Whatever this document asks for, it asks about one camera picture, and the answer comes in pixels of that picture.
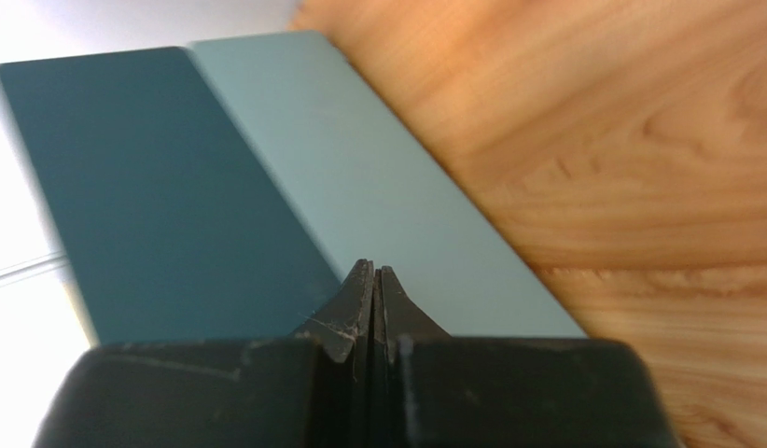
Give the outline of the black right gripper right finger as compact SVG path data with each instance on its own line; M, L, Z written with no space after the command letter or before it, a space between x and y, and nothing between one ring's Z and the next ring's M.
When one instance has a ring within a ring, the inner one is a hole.
M373 445L397 447L402 414L396 368L397 341L403 336L446 338L449 333L407 295L395 271L376 271L373 290Z

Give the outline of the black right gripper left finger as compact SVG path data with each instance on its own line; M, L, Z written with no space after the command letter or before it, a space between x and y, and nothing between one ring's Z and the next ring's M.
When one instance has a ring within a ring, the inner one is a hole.
M337 294L291 332L318 342L328 358L318 370L312 410L321 447L367 445L373 286L373 263L358 260Z

